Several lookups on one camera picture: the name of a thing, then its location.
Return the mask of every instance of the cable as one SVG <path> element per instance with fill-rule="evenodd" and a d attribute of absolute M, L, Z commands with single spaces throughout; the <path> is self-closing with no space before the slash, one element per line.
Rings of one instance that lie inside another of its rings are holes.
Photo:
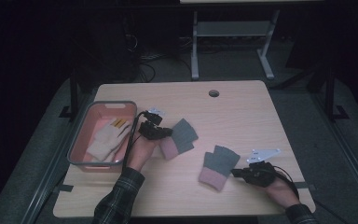
<path fill-rule="evenodd" d="M 234 175 L 234 177 L 242 177 L 246 183 L 256 185 L 262 188 L 265 188 L 272 184 L 276 177 L 280 178 L 282 181 L 284 181 L 287 186 L 293 191 L 293 193 L 297 196 L 299 199 L 298 189 L 293 182 L 292 178 L 289 176 L 290 180 L 284 176 L 278 173 L 274 166 L 271 165 L 271 163 L 264 161 L 261 162 L 255 162 L 249 164 L 249 168 L 243 168 L 243 169 L 232 169 L 231 173 Z"/>
<path fill-rule="evenodd" d="M 291 177 L 289 174 L 287 174 L 287 172 L 286 172 L 285 170 L 283 170 L 283 168 L 281 168 L 281 167 L 279 167 L 279 166 L 273 166 L 273 167 L 274 167 L 274 168 L 278 168 L 278 169 L 280 169 L 281 171 L 283 171 L 283 172 L 289 177 L 290 181 L 293 182 L 292 177 Z"/>
<path fill-rule="evenodd" d="M 342 223 L 345 224 L 350 224 L 348 221 L 346 221 L 344 218 L 340 217 L 339 215 L 337 215 L 335 212 L 333 212 L 331 209 L 329 209 L 328 207 L 326 207 L 324 204 L 320 203 L 317 200 L 313 200 L 314 202 L 316 202 L 319 206 L 321 206 L 324 210 L 326 210 L 327 212 L 329 212 L 331 215 L 333 215 L 333 217 L 336 217 L 338 220 L 340 220 Z"/>
<path fill-rule="evenodd" d="M 155 60 L 167 56 L 166 54 L 154 54 L 151 56 L 141 56 L 142 60 Z"/>
<path fill-rule="evenodd" d="M 126 154 L 124 155 L 124 159 L 123 159 L 123 166 L 121 168 L 121 171 L 124 171 L 124 168 L 127 167 L 127 160 L 129 158 L 129 155 L 130 155 L 130 151 L 132 149 L 132 146 L 135 142 L 132 142 L 133 140 L 133 136 L 135 135 L 135 130 L 136 130 L 136 127 L 138 126 L 138 120 L 139 118 L 141 117 L 141 115 L 145 114 L 145 112 L 141 112 L 138 114 L 138 116 L 135 117 L 135 119 L 133 120 L 133 123 L 132 123 L 132 127 L 131 127 L 131 130 L 130 130 L 130 138 L 129 138 L 129 143 L 127 144 L 127 148 L 126 148 Z"/>
<path fill-rule="evenodd" d="M 185 60 L 182 60 L 182 59 L 176 59 L 177 61 L 179 61 L 179 62 L 182 62 L 182 63 L 184 63 L 185 64 L 185 66 L 187 67 L 187 69 L 188 69 L 188 71 L 190 71 L 190 73 L 191 73 L 191 68 L 190 68 L 190 66 L 185 62 Z"/>
<path fill-rule="evenodd" d="M 92 59 L 94 59 L 96 62 L 100 63 L 103 67 L 105 67 L 110 73 L 113 75 L 117 74 L 117 71 L 113 71 L 106 63 L 95 57 L 93 54 L 91 54 L 89 51 L 87 51 L 83 46 L 81 46 L 73 37 L 69 37 L 74 44 L 76 44 L 81 50 L 83 50 L 85 53 L 87 53 Z"/>
<path fill-rule="evenodd" d="M 126 35 L 126 37 L 131 37 L 135 40 L 134 46 L 131 49 L 127 48 L 131 53 L 135 52 L 135 49 L 138 47 L 138 38 L 135 35 Z"/>
<path fill-rule="evenodd" d="M 193 42 L 193 38 L 191 37 L 182 37 L 181 39 L 188 39 L 185 44 L 180 46 L 181 49 L 186 49 L 187 47 L 191 46 L 191 43 Z"/>
<path fill-rule="evenodd" d="M 133 143 L 132 144 L 135 144 L 136 143 L 136 141 L 138 141 L 138 139 L 141 137 L 142 135 L 140 134 L 136 139 L 135 139 L 135 141 L 133 141 Z"/>
<path fill-rule="evenodd" d="M 205 43 L 202 43 L 202 42 L 207 42 L 208 43 L 208 41 L 210 42 L 209 46 L 205 45 Z M 200 54 L 216 54 L 216 53 L 219 53 L 219 52 L 223 51 L 224 50 L 223 45 L 215 43 L 215 42 L 219 42 L 219 41 L 217 41 L 215 39 L 204 40 L 203 38 L 200 38 L 200 40 L 199 40 L 199 48 L 200 48 L 199 53 Z M 219 49 L 213 49 L 213 45 L 217 46 Z M 202 47 L 206 47 L 206 50 L 209 50 L 210 52 L 204 51 L 202 49 Z"/>
<path fill-rule="evenodd" d="M 156 77 L 156 70 L 154 69 L 154 67 L 149 64 L 145 64 L 145 63 L 140 63 L 139 65 L 143 65 L 143 66 L 146 66 L 146 67 L 149 67 L 150 69 L 152 69 L 153 75 L 150 79 L 147 78 L 144 70 L 142 70 L 142 69 L 140 70 L 141 81 L 146 82 L 146 83 L 151 82 Z"/>

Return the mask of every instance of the dark background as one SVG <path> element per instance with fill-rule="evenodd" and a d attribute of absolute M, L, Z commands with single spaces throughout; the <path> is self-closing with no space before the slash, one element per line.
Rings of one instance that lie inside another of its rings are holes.
<path fill-rule="evenodd" d="M 118 19 L 121 15 L 106 18 L 96 10 L 67 9 L 82 3 L 84 1 L 0 0 L 0 191 L 54 93 L 74 68 L 78 70 L 83 91 L 103 82 L 130 82 L 136 76 L 136 55 L 124 48 L 114 52 L 98 48 L 107 44 L 114 48 L 115 43 L 125 43 Z M 111 3 L 94 1 L 93 4 L 107 6 Z M 177 20 L 179 14 L 173 15 L 172 12 L 159 12 L 153 19 L 139 12 L 138 21 L 126 21 L 125 28 L 138 33 L 150 44 L 172 43 L 173 37 L 191 32 L 187 28 L 191 26 L 183 25 L 183 21 L 192 22 L 191 13 L 181 13 L 184 20 Z M 143 16 L 150 20 L 142 21 Z M 306 27 L 291 20 L 297 16 L 296 11 L 284 11 L 275 35 L 295 35 L 297 43 L 288 65 L 307 69 L 321 58 L 326 59 L 335 68 L 337 78 L 351 88 L 358 102 L 358 0 L 328 1 L 323 10 L 303 17 L 303 21 L 313 18 L 312 22 L 307 21 Z M 151 25 L 155 21 L 164 22 L 156 28 Z M 106 33 L 101 24 L 108 24 L 111 34 L 120 34 L 114 37 L 115 42 L 103 39 Z M 161 35 L 161 29 L 168 31 L 166 36 Z M 87 51 L 113 60 L 115 64 L 106 68 L 104 62 L 88 58 L 85 50 L 76 47 L 74 38 L 82 46 L 89 47 Z M 93 71 L 99 75 L 90 77 Z"/>

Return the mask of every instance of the hole in table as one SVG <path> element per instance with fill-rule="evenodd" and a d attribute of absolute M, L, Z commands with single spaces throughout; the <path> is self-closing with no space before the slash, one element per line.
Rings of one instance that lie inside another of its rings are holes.
<path fill-rule="evenodd" d="M 211 97 L 218 97 L 219 96 L 219 91 L 216 91 L 216 90 L 211 90 L 211 91 L 209 91 L 209 95 L 211 96 Z"/>

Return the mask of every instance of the wooden table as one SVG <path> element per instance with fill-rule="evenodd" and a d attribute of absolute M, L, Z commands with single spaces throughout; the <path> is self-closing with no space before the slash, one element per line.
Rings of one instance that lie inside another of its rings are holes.
<path fill-rule="evenodd" d="M 211 97 L 209 91 L 219 91 Z M 304 182 L 278 114 L 261 81 L 176 82 L 102 85 L 96 101 L 131 100 L 138 112 L 157 107 L 164 111 L 161 127 L 172 127 L 186 119 L 199 139 L 194 149 L 165 161 L 159 148 L 144 167 L 146 180 L 133 206 L 134 217 L 259 216 L 283 210 L 263 192 L 243 179 L 228 178 L 218 192 L 198 181 L 204 153 L 214 146 L 228 147 L 241 155 L 238 168 L 247 167 L 252 149 L 279 148 L 269 159 L 285 169 L 295 182 Z M 118 173 L 83 173 L 70 165 L 54 207 L 56 217 L 93 217 L 96 204 L 110 192 Z M 311 211 L 315 205 L 308 189 L 300 189 L 300 200 Z"/>

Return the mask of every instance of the plaid shirt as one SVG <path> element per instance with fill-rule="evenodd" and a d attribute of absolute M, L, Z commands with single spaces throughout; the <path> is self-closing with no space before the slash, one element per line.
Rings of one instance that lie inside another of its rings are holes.
<path fill-rule="evenodd" d="M 92 223 L 129 223 L 133 202 L 144 181 L 145 177 L 141 173 L 125 168 L 112 191 L 98 203 Z M 319 223 L 304 204 L 287 208 L 286 215 L 292 224 Z"/>
<path fill-rule="evenodd" d="M 305 204 L 295 204 L 286 209 L 286 215 L 292 224 L 318 224 L 312 212 Z"/>
<path fill-rule="evenodd" d="M 144 181 L 141 173 L 125 168 L 112 191 L 95 207 L 92 223 L 128 223 L 133 202 Z"/>

